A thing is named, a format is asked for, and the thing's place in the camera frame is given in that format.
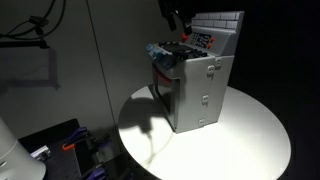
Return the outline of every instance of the round white table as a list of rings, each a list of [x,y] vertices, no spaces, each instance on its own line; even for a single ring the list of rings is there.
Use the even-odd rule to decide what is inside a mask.
[[[288,134],[252,97],[228,87],[217,123],[176,134],[149,87],[135,92],[118,122],[129,154],[164,180],[272,180],[290,161]]]

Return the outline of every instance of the black cable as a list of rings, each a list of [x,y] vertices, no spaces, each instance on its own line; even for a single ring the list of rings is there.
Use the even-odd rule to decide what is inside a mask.
[[[63,7],[62,7],[62,11],[61,11],[59,20],[58,20],[57,24],[56,24],[49,32],[47,32],[47,33],[45,33],[45,34],[43,34],[43,35],[40,35],[40,36],[38,36],[38,37],[33,37],[33,38],[19,38],[19,37],[14,37],[14,38],[12,38],[12,39],[16,39],[16,40],[37,40],[37,39],[42,39],[42,38],[50,35],[50,34],[53,33],[53,32],[59,27],[59,25],[61,24],[62,19],[63,19],[63,16],[64,16],[65,9],[66,9],[66,0],[63,0]]]
[[[16,29],[18,29],[20,26],[22,26],[22,25],[24,25],[24,24],[26,24],[26,23],[28,23],[28,22],[29,22],[29,21],[24,21],[24,22],[18,24],[16,27],[14,27],[12,30],[10,30],[10,31],[7,32],[6,34],[4,34],[4,35],[1,35],[1,34],[0,34],[0,38],[3,38],[3,37],[8,36],[8,35],[11,34],[13,31],[15,31]]]
[[[16,37],[16,36],[22,36],[22,35],[25,35],[25,34],[28,34],[28,33],[32,32],[33,30],[35,30],[36,28],[38,28],[39,25],[41,25],[41,24],[47,19],[47,17],[49,16],[49,14],[50,14],[51,11],[52,11],[52,8],[53,8],[55,2],[56,2],[56,0],[52,0],[52,1],[51,1],[51,4],[50,4],[50,6],[49,6],[48,11],[46,12],[46,14],[45,14],[44,17],[42,18],[42,20],[41,20],[37,25],[35,25],[35,26],[33,26],[32,28],[30,28],[30,29],[28,29],[28,30],[26,30],[26,31],[24,31],[24,32],[21,32],[21,33],[12,34],[12,35],[8,35],[8,36],[6,36],[6,35],[4,35],[4,34],[0,34],[0,36],[1,36],[1,37],[2,37],[2,36],[5,36],[5,37],[7,37],[7,38],[12,38],[12,39],[14,39],[14,37]]]

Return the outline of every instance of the white wall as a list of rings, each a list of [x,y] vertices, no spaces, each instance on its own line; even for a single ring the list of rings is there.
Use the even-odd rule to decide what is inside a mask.
[[[49,17],[50,25],[59,17],[62,0],[57,2]],[[0,32],[7,32],[30,15],[43,15],[49,3],[50,0],[0,1]],[[157,0],[89,0],[89,5],[117,121],[126,99],[139,88],[152,83],[151,61],[145,46],[150,42],[178,40],[181,30],[170,32],[167,22],[161,17]],[[0,116],[17,137],[78,118],[82,126],[97,134],[111,133],[114,143],[106,156],[109,159],[117,155],[116,131],[86,1],[67,0],[61,26],[45,39],[57,53],[61,88],[9,88],[5,93],[0,89]],[[43,57],[43,53],[39,49],[30,53],[37,54],[32,56],[36,58],[34,61],[28,59],[36,66],[36,62],[40,62],[37,57]],[[20,70],[11,66],[0,75],[14,76]],[[44,72],[36,73],[34,77],[46,78]]]

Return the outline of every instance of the white cylinder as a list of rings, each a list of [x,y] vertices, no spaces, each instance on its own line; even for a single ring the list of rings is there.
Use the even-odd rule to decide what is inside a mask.
[[[0,180],[42,180],[46,167],[31,157],[0,118]]]

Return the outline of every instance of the dark background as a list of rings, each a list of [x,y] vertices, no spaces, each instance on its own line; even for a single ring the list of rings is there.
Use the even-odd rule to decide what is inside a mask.
[[[245,11],[229,86],[268,107],[292,155],[280,180],[320,179],[319,8],[288,0],[196,1],[198,12]]]

